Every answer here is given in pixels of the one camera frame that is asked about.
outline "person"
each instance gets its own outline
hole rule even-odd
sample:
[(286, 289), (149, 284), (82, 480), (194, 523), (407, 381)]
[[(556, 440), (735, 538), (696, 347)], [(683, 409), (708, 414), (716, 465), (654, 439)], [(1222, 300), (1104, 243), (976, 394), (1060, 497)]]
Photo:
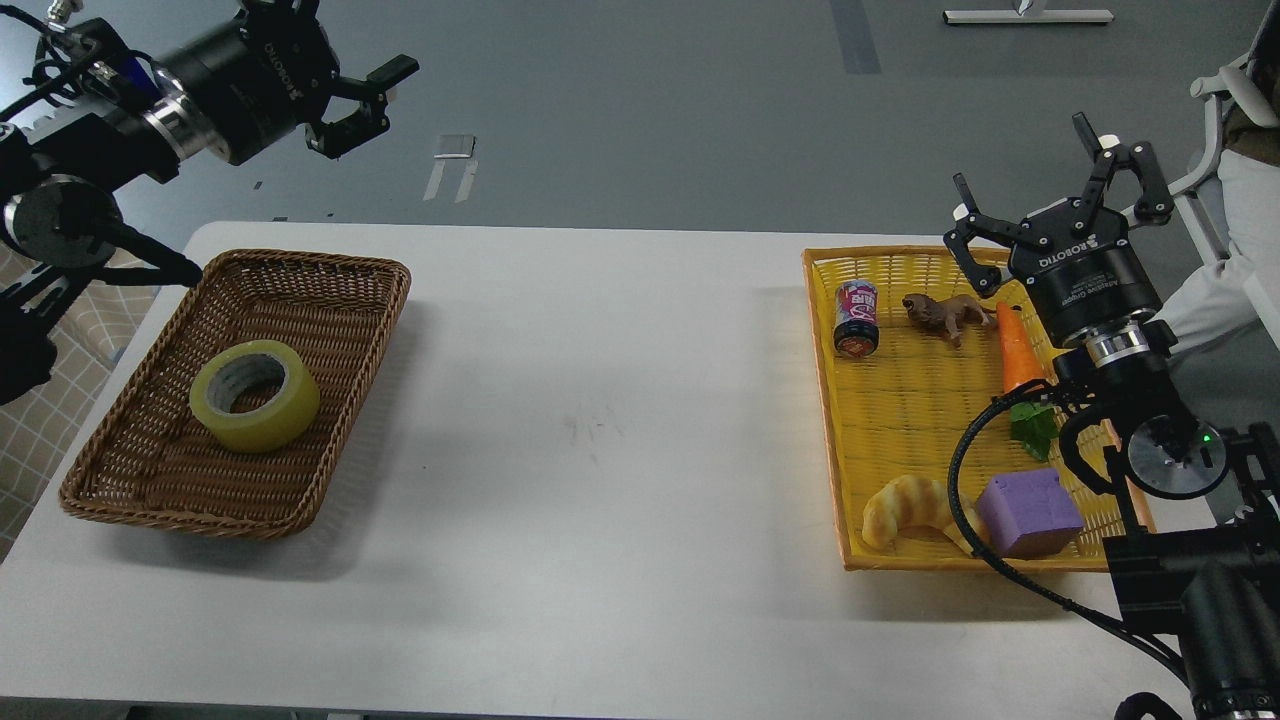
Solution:
[[(1251, 79), (1280, 113), (1280, 3), (1258, 32)], [(1174, 356), (1220, 345), (1258, 322), (1244, 281), (1280, 268), (1280, 128), (1261, 128), (1235, 106), (1224, 120), (1217, 177), (1231, 256), (1202, 265), (1169, 296), (1156, 315), (1178, 336)]]

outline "wicker basket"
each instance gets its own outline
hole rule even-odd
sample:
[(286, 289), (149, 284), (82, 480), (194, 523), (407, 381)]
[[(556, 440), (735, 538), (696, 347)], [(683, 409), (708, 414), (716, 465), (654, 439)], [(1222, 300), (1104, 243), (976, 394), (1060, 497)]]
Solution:
[[(77, 518), (205, 536), (278, 538), (315, 519), (408, 293), (393, 260), (236, 250), (183, 299), (63, 482)], [(224, 450), (187, 406), (196, 373), (248, 340), (297, 350), (320, 411), (280, 450)], [(250, 393), (236, 410), (265, 402)]]
[[(979, 261), (1000, 263), (1002, 250), (974, 250)], [(805, 279), (813, 320), (818, 378), (826, 415), (831, 489), (836, 506), (840, 555), (845, 568), (891, 570), (987, 570), (982, 560), (966, 557), (941, 533), (908, 528), (886, 551), (861, 541), (863, 507), (884, 484), (902, 474), (946, 479), (956, 442), (968, 424), (1002, 391), (1000, 341), (996, 332), (969, 327), (963, 345), (948, 343), (913, 327), (902, 296), (923, 292), (945, 299), (972, 293), (945, 247), (850, 247), (806, 250)], [(832, 347), (836, 288), (864, 278), (879, 290), (879, 347), (868, 357), (845, 360)], [(1041, 364), (1052, 372), (1055, 350), (1030, 310), (1023, 287), (1009, 283), (989, 302), (1004, 300), (1023, 307), (1023, 322)], [(1084, 459), (1102, 468), (1100, 428), (1082, 434)], [(1106, 571), (1102, 538), (1123, 534), (1120, 511), (1111, 496), (1100, 497), (1064, 465), (1055, 442), (1050, 462), (1061, 474), (1084, 516), (1084, 532), (1062, 552), (1037, 560), (1010, 560), (1023, 570)], [(960, 475), (960, 489), (977, 500), (997, 473), (1042, 466), (1009, 439), (1009, 415), (978, 436)], [(1139, 518), (1151, 525), (1140, 493), (1134, 496)]]

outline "soda can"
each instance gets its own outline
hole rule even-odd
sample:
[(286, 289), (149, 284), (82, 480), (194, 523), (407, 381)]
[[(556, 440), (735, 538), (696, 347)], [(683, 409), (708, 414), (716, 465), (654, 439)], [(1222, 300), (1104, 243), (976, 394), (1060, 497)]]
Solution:
[(836, 352), (844, 357), (865, 357), (879, 345), (876, 323), (876, 286), (856, 279), (836, 288)]

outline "purple cube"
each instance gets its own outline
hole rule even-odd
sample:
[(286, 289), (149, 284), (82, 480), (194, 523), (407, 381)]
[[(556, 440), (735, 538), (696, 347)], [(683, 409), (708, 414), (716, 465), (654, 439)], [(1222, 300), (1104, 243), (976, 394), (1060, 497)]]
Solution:
[(1053, 555), (1084, 529), (1084, 518), (1053, 468), (996, 475), (977, 507), (1002, 557)]

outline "yellow tape roll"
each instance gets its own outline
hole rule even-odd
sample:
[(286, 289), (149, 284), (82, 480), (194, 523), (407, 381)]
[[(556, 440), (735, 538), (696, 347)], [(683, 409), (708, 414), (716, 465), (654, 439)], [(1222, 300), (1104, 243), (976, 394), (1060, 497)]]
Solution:
[[(248, 413), (232, 413), (246, 389), (279, 382), (280, 391)], [(196, 374), (191, 411), (234, 452), (268, 452), (302, 434), (320, 409), (320, 388), (292, 347), (255, 340), (228, 348)]]

